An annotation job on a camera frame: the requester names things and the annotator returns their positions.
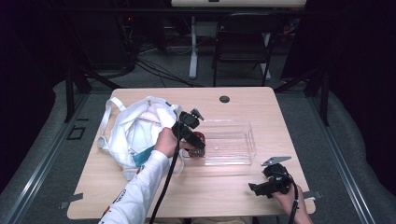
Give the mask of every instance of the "clear plastic container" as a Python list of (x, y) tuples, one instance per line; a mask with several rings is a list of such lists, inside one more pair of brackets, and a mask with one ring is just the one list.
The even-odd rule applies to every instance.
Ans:
[(205, 136), (205, 155), (191, 157), (183, 150), (185, 165), (250, 165), (256, 155), (248, 120), (206, 120), (193, 131)]

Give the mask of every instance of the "person's hand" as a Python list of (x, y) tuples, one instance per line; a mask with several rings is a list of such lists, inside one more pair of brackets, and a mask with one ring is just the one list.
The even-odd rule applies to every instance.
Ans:
[[(161, 151), (167, 158), (173, 157), (175, 154), (177, 139), (170, 128), (163, 128), (159, 133), (157, 143), (154, 150)], [(187, 142), (180, 141), (180, 148), (193, 148)]]
[[(303, 191), (301, 187), (297, 185), (298, 190), (298, 209), (296, 211), (296, 215), (294, 217), (294, 223), (313, 223), (311, 218), (306, 211), (306, 205), (304, 201)], [(282, 206), (283, 210), (285, 210), (286, 214), (290, 216), (291, 208), (293, 207), (294, 203), (294, 186), (292, 184), (289, 185), (289, 192), (287, 194), (283, 194), (281, 192), (273, 193), (274, 198), (276, 198), (280, 205)]]

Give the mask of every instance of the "wooden table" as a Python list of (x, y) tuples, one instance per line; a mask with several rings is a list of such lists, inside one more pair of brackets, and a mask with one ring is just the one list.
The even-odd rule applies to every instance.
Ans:
[[(248, 119), (251, 122), (257, 154), (251, 165), (186, 166), (171, 179), (157, 217), (271, 216), (284, 214), (275, 199), (256, 196), (248, 183), (266, 182), (261, 162), (273, 156), (291, 156), (282, 164), (303, 191), (308, 190), (301, 164), (290, 139), (275, 94), (266, 87), (257, 88), (174, 88), (120, 89), (112, 93), (125, 105), (146, 96), (166, 99), (185, 111), (197, 107), (205, 119)], [(230, 102), (222, 103), (222, 95)], [(112, 110), (107, 134), (118, 110)], [(72, 219), (99, 218), (127, 184), (120, 167), (107, 152), (92, 144), (75, 193), (83, 199), (72, 202), (67, 215)], [(160, 185), (148, 217), (162, 191)], [(315, 211), (312, 200), (305, 200), (308, 213)]]

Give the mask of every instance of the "white jacket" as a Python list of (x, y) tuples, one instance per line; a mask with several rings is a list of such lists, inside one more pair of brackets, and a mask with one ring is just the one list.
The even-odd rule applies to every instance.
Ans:
[(168, 158), (153, 150), (144, 169), (126, 185), (99, 224), (145, 223), (154, 195), (168, 170)]

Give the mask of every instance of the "person's arm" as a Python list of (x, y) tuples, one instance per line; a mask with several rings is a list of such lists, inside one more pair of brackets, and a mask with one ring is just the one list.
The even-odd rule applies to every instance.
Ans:
[[(154, 150), (138, 175), (126, 185), (119, 197), (99, 221), (107, 223), (144, 223), (163, 175), (169, 169), (169, 160), (175, 153), (177, 139), (172, 130), (164, 128)], [(181, 148), (191, 145), (180, 142)]]
[[(296, 214), (294, 217), (295, 224), (313, 224), (314, 222), (311, 220), (311, 217), (308, 215), (306, 211), (306, 205), (304, 201), (303, 191), (301, 187), (297, 185), (298, 190), (298, 209), (296, 210)], [(282, 194), (280, 192), (273, 193), (274, 198), (276, 198), (280, 205), (285, 210), (286, 214), (290, 216), (291, 208), (294, 202), (294, 186), (290, 184), (289, 192), (287, 194)]]

